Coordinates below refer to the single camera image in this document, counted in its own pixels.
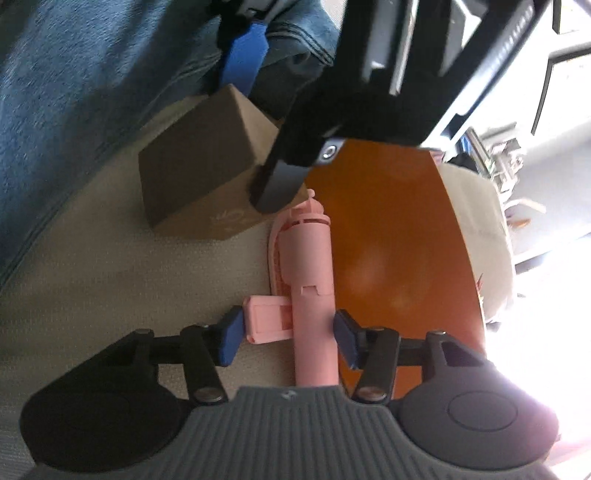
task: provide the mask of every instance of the orange object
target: orange object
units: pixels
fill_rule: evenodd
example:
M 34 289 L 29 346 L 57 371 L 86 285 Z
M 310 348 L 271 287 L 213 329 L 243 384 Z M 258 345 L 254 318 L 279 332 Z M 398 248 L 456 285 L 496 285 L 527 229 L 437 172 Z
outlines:
M 484 353 L 485 327 L 452 204 L 426 151 L 349 140 L 306 185 L 331 218 L 336 307 L 406 338 L 445 330 Z M 359 379 L 340 360 L 345 386 Z M 395 396 L 421 382 L 399 368 Z

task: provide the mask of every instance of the bright light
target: bright light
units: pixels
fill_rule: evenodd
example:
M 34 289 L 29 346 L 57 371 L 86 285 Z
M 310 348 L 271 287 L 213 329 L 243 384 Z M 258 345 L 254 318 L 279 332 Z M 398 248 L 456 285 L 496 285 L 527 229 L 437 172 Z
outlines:
M 549 254 L 517 279 L 518 299 L 489 358 L 514 383 L 552 407 L 562 438 L 591 437 L 591 239 Z

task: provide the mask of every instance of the orange sheet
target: orange sheet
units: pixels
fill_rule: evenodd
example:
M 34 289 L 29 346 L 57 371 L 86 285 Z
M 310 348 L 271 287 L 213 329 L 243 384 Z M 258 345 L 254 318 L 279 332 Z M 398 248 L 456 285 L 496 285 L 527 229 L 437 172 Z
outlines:
M 484 352 L 468 254 L 428 152 L 349 140 L 306 184 L 332 221 L 337 308 L 362 326 L 386 326 L 407 338 L 441 329 Z M 344 362 L 341 373 L 352 389 L 359 373 Z M 420 381 L 419 368 L 399 368 L 396 396 Z

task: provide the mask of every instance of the beige fabric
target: beige fabric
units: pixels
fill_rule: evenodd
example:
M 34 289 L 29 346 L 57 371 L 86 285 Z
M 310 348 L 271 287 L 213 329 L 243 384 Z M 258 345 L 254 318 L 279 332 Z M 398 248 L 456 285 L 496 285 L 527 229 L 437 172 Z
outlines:
M 72 366 L 136 328 L 174 335 L 217 321 L 249 294 L 269 293 L 268 225 L 192 242 L 156 238 L 145 220 L 137 152 L 195 102 L 155 118 L 72 198 L 3 290 L 0 408 L 14 414 L 0 429 L 14 438 L 15 455 L 24 451 L 23 402 Z M 243 344 L 220 376 L 233 394 L 245 384 L 293 384 L 293 371 L 291 342 Z M 161 382 L 186 397 L 181 368 L 163 368 Z
M 466 168 L 442 164 L 439 173 L 456 213 L 475 281 L 481 279 L 485 320 L 513 305 L 515 268 L 511 240 L 498 192 Z

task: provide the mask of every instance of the pink plastic object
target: pink plastic object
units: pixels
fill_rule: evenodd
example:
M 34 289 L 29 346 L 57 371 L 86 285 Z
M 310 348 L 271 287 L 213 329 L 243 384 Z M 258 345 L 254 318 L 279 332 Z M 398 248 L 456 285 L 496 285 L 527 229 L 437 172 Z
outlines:
M 308 195 L 275 218 L 269 236 L 273 295 L 245 300 L 246 338 L 267 343 L 293 337 L 296 385 L 338 385 L 330 218 L 314 191 Z

